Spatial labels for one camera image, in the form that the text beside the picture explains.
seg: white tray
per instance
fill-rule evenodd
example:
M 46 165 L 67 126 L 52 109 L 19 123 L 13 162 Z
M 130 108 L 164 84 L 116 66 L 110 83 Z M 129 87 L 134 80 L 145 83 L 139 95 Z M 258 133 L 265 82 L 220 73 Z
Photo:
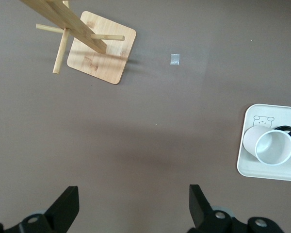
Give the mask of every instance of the white tray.
M 243 135 L 252 126 L 263 125 L 275 128 L 281 125 L 291 126 L 291 107 L 254 104 L 245 114 L 242 138 L 239 148 L 237 169 L 243 176 L 291 181 L 291 158 L 278 166 L 260 163 L 243 147 Z

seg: square wooden board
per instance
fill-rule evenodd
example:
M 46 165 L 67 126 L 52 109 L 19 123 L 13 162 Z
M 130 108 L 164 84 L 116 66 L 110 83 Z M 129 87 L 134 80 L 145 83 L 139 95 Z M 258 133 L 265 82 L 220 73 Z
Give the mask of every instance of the square wooden board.
M 136 31 L 88 11 L 82 13 L 81 20 L 95 34 L 123 35 L 125 41 L 103 40 L 107 44 L 107 52 L 101 54 L 74 38 L 67 60 L 68 66 L 118 84 L 134 44 Z

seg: gray tabletop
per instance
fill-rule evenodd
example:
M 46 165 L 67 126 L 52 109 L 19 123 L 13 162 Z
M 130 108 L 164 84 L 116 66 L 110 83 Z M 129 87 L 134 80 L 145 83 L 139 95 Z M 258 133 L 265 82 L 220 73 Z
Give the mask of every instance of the gray tabletop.
M 291 182 L 236 168 L 246 109 L 291 106 L 291 1 L 70 6 L 137 38 L 119 85 L 66 64 L 53 75 L 61 36 L 35 29 L 53 25 L 20 1 L 0 0 L 0 222 L 11 227 L 77 185 L 69 232 L 185 233 L 196 183 L 238 220 L 264 216 L 291 233 Z

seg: white mug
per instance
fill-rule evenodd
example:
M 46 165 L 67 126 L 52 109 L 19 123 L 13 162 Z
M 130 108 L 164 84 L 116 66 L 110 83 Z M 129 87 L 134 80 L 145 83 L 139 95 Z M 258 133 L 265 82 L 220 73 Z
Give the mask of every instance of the white mug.
M 253 126 L 244 134 L 243 146 L 265 165 L 283 164 L 291 157 L 291 126 Z

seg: small square sticker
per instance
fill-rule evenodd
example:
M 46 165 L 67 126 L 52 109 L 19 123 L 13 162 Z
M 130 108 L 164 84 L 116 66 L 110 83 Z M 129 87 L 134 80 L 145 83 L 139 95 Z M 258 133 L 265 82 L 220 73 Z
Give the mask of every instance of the small square sticker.
M 171 65 L 179 65 L 180 54 L 171 54 L 170 56 L 170 64 Z

